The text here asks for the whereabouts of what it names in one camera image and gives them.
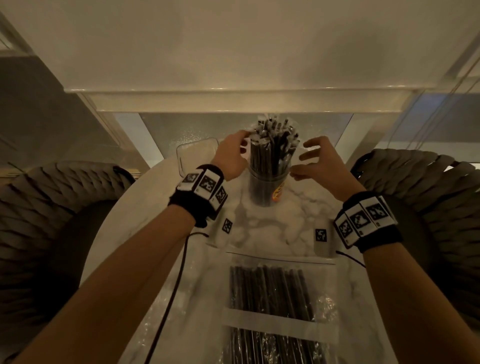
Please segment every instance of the glass panel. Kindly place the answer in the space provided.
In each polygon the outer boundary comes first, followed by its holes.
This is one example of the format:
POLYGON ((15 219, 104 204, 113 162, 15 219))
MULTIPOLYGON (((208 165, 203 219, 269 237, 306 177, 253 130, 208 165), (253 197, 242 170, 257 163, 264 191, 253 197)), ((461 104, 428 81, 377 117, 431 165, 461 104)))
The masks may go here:
POLYGON ((37 57, 0 58, 2 171, 86 160, 135 168, 77 95, 63 91, 37 57))
MULTIPOLYGON (((165 158, 174 156, 177 146, 205 138, 221 140, 239 129, 255 125, 258 114, 240 113, 144 113, 140 114, 165 158)), ((327 135, 335 145, 352 114, 291 113, 279 115, 297 122, 300 139, 327 135)))
POLYGON ((480 94, 424 94, 378 148, 419 149, 480 162, 480 94))

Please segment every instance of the chair backrest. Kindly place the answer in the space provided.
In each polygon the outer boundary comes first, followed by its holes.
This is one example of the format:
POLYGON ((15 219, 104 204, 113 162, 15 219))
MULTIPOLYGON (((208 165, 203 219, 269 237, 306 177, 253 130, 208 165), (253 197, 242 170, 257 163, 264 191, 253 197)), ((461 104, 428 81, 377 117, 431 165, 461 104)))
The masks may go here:
POLYGON ((1 341, 12 328, 45 323, 33 304, 32 280, 61 228, 92 203, 118 200, 133 182, 114 164, 65 161, 35 168, 0 188, 1 341))
POLYGON ((396 197, 423 218, 453 272, 448 298, 480 328, 480 170, 434 152, 375 149, 352 173, 367 189, 396 197))

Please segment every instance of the person's left arm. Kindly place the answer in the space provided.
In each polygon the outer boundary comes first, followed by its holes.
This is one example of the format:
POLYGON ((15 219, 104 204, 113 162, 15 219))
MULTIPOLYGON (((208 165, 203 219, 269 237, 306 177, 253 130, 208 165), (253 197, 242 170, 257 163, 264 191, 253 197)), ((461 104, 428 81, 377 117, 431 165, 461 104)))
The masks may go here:
MULTIPOLYGON (((240 153, 248 135, 239 131, 218 146, 211 163, 227 181, 247 166, 240 153)), ((168 206, 92 273, 14 363, 117 363, 194 225, 187 210, 168 206)))

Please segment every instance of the table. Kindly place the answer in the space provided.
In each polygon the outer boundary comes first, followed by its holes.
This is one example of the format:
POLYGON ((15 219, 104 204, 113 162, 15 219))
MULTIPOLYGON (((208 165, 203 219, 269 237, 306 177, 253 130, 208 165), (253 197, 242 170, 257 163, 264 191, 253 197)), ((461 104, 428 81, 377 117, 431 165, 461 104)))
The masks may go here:
MULTIPOLYGON (((127 190, 98 231, 85 263, 82 282, 118 246, 165 208, 168 197, 180 179, 176 159, 167 158, 127 190)), ((300 261, 324 259, 317 257, 313 251, 313 228, 318 221, 335 217, 341 204, 315 182, 295 182, 288 177, 277 206, 257 207, 249 200, 247 193, 242 193, 247 180, 248 171, 245 171, 238 179, 228 182, 228 203, 234 207, 235 222, 227 251, 254 256, 288 256, 300 261)), ((219 261, 224 262, 228 253, 219 253, 219 249, 204 244, 204 239, 202 236, 190 238, 186 268, 169 315, 169 320, 170 317, 173 317, 172 320, 182 318, 188 310, 188 324, 182 326, 181 334, 184 338, 190 335, 195 340, 189 340, 190 349, 184 350, 184 342, 169 340, 175 338, 179 329, 175 325, 168 329, 167 323, 162 332, 162 339, 166 336, 166 340, 159 342, 152 363, 159 360, 157 353, 161 354, 162 361, 168 360, 169 363, 198 363, 199 353, 204 355, 209 346, 212 348, 217 345, 209 329, 205 329, 204 335, 201 335, 198 328, 212 326, 212 320, 218 318, 218 312, 215 312, 221 309, 219 299, 216 299, 218 293, 211 291, 210 298, 195 295, 201 289, 213 290, 225 284, 221 280, 228 275, 227 271, 219 274, 219 268, 213 267, 217 267, 219 261), (198 339, 207 336, 207 341, 198 339)), ((350 249, 348 254, 362 261, 357 249, 350 249)), ((120 363, 143 363, 170 298, 179 260, 120 363)), ((338 356, 345 363, 396 363, 365 269, 346 257, 340 256, 330 261, 336 263, 338 356)))

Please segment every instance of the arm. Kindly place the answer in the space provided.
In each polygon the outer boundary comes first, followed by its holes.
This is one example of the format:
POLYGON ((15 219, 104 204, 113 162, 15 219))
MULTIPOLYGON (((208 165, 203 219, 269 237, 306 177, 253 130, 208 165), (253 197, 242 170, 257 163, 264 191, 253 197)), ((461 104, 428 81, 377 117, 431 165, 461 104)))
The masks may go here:
MULTIPOLYGON (((312 178, 345 202, 365 191, 343 164, 327 137, 311 139, 320 146, 300 156, 318 162, 297 165, 297 181, 312 178)), ((480 344, 458 312, 400 243, 363 254, 373 294, 400 363, 480 363, 480 344)))
MULTIPOLYGON (((247 165, 246 136, 229 135, 212 160, 227 181, 247 165)), ((194 225, 185 209, 167 207, 93 272, 15 364, 117 363, 194 225)))

